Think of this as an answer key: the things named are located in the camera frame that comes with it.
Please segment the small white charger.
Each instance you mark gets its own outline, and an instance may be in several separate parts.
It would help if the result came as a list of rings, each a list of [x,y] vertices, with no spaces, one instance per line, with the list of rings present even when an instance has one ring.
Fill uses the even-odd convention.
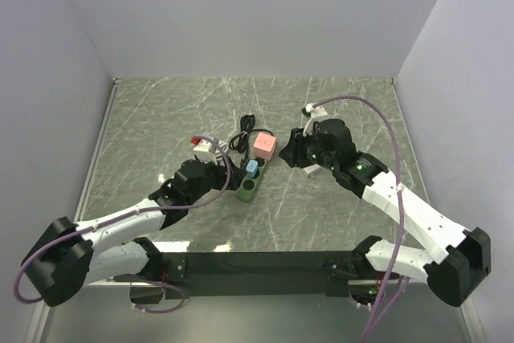
[[[301,169],[306,178],[311,178],[321,170],[319,165],[310,165]]]

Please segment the green power strip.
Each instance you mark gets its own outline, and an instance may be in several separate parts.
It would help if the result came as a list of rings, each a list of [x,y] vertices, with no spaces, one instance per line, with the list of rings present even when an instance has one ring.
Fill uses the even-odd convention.
[[[259,175],[256,178],[249,178],[246,173],[240,187],[236,190],[236,198],[241,202],[250,203],[253,201],[267,169],[267,161],[259,157],[254,159],[259,163]]]

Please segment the blue charger plug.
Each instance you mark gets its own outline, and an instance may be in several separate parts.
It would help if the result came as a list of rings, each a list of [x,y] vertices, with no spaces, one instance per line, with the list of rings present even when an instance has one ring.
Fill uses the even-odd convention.
[[[256,178],[259,175],[259,163],[252,159],[247,163],[245,170],[249,178]]]

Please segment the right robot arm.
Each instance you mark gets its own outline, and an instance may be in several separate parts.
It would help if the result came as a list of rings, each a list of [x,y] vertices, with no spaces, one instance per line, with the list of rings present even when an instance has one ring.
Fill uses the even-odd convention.
[[[393,219],[418,243],[396,246],[383,239],[353,257],[363,278],[392,272],[425,283],[444,303],[459,307],[491,272],[491,238],[452,221],[405,187],[375,156],[357,150],[349,128],[339,119],[294,128],[279,157],[292,168],[317,165],[335,181]]]

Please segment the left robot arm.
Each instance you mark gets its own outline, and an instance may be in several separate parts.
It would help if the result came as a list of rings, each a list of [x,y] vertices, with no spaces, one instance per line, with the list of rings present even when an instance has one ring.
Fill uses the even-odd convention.
[[[212,190],[237,190],[245,176],[233,162],[184,161],[159,189],[125,210],[78,223],[54,220],[22,260],[19,275],[38,292],[34,301],[50,307],[71,299],[93,273],[106,269],[110,252],[132,259],[133,272],[151,280],[161,269],[161,257],[141,235],[178,223]]]

